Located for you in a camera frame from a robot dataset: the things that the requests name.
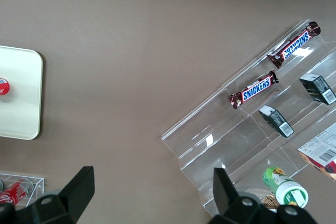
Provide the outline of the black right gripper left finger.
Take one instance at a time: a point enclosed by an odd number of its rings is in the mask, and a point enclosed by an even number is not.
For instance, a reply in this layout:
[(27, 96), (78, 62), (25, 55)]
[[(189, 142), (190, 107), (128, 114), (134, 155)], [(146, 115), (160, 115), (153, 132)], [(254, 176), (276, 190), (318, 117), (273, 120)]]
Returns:
[(1, 204), (1, 223), (77, 223), (95, 194), (94, 168), (84, 166), (57, 195), (38, 198), (26, 208)]

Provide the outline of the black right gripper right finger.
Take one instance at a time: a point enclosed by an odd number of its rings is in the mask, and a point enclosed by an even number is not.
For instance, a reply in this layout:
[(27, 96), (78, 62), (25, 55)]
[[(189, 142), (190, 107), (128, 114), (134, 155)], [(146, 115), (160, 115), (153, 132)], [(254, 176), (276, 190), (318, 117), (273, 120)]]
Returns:
[(214, 169), (213, 194), (219, 214), (210, 223), (316, 223), (300, 207), (284, 205), (273, 212), (250, 196), (240, 196), (223, 168)]

